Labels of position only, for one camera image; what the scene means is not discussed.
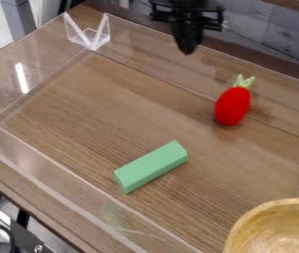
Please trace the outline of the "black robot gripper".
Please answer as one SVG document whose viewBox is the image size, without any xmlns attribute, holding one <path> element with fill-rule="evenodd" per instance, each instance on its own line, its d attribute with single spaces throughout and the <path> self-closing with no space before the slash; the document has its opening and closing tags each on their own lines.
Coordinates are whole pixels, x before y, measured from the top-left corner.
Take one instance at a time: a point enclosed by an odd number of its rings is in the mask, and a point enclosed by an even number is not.
<svg viewBox="0 0 299 253">
<path fill-rule="evenodd" d="M 170 29 L 178 49 L 193 54 L 203 41 L 203 29 L 221 31 L 225 28 L 226 8 L 213 0 L 150 0 L 150 17 L 159 22 L 170 23 Z M 187 27 L 187 49 L 183 38 L 183 24 Z"/>
</svg>

